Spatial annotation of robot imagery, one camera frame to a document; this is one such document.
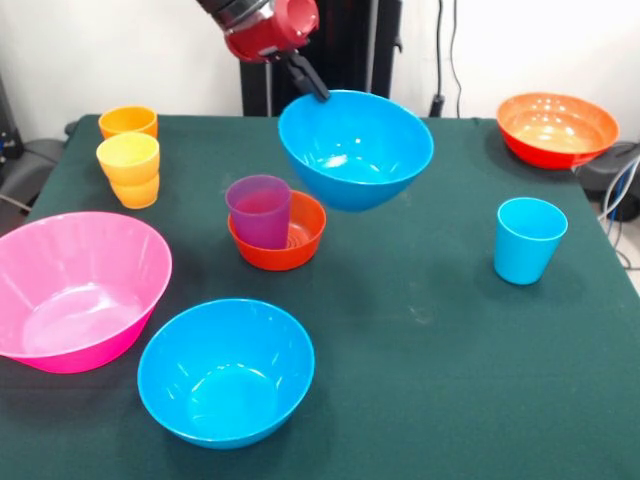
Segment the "plastic cup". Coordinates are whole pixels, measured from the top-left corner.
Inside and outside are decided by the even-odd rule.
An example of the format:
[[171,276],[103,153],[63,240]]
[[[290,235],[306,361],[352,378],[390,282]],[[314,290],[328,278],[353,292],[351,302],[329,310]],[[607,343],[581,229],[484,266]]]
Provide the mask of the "plastic cup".
[[158,199],[160,145],[151,135],[129,132],[103,141],[98,161],[122,205],[145,208]]
[[238,238],[259,248],[287,246],[291,189],[284,180],[254,175],[235,182],[226,194]]
[[98,125],[105,139],[126,132],[158,137],[158,114],[148,107],[132,105],[114,108],[100,116]]
[[569,222],[555,205],[512,198],[498,209],[494,268],[507,282],[530,285],[542,277]]

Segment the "bowl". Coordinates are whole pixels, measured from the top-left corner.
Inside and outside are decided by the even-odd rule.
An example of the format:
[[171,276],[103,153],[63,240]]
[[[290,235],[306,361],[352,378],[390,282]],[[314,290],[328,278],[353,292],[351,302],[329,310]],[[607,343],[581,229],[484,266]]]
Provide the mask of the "bowl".
[[0,238],[0,355],[52,373],[105,365],[136,341],[171,276],[147,224],[79,212]]
[[291,216],[287,234],[287,246],[272,250],[248,244],[238,237],[233,218],[227,225],[242,258],[254,267],[272,272],[298,268],[313,258],[327,224],[327,215],[315,198],[293,190],[291,192]]
[[427,167],[433,139],[401,106],[370,93],[334,90],[287,106],[278,123],[291,165],[311,194],[347,212],[395,197]]
[[602,108],[568,95],[527,93],[500,105],[498,126],[524,162],[551,170],[584,165],[618,138],[618,124]]
[[227,450],[280,427],[311,385],[315,357],[284,310],[246,299],[193,307],[147,345],[138,390],[149,414],[195,445]]

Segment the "orange bowl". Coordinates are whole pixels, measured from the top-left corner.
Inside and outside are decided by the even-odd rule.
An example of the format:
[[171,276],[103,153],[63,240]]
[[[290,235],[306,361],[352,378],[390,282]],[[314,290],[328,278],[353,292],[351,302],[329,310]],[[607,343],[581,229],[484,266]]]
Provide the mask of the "orange bowl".
[[579,98],[527,93],[500,105],[498,126],[507,146],[524,162],[559,170],[584,165],[617,140],[615,119]]
[[254,267],[272,272],[298,268],[313,258],[327,224],[324,207],[306,193],[291,192],[291,219],[287,247],[281,250],[258,248],[238,238],[231,215],[227,219],[240,255]]

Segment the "table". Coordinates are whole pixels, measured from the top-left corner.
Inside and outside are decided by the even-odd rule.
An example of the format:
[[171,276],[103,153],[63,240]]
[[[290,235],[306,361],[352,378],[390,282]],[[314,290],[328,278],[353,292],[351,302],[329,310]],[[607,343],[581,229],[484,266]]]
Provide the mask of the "table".
[[[523,165],[493,120],[428,120],[425,173],[362,214],[329,212],[314,260],[288,273],[244,263],[223,193],[271,173],[300,188],[275,119],[160,118],[161,195],[126,211],[95,159],[84,117],[30,220],[123,212],[167,239],[175,269],[140,340],[94,372],[55,376],[0,360],[3,479],[640,478],[640,304],[576,179]],[[569,232],[541,282],[491,267],[495,213],[533,195]],[[136,389],[151,335],[221,297],[295,315],[316,349],[313,386],[253,447],[191,446],[154,422]]]

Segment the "orange cup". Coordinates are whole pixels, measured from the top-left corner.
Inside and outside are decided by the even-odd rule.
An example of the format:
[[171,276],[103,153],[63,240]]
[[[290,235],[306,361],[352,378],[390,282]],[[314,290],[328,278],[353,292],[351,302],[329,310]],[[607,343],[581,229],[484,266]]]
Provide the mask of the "orange cup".
[[243,242],[233,226],[229,215],[227,224],[240,255],[254,267],[272,272],[298,268],[313,258],[327,225],[324,207],[306,193],[291,192],[291,217],[287,247],[281,250],[258,248]]
[[158,114],[147,107],[114,108],[100,116],[98,125],[105,139],[125,132],[146,133],[158,138]]
[[140,209],[155,203],[160,189],[158,140],[146,133],[122,133],[103,141],[96,155],[125,207]]

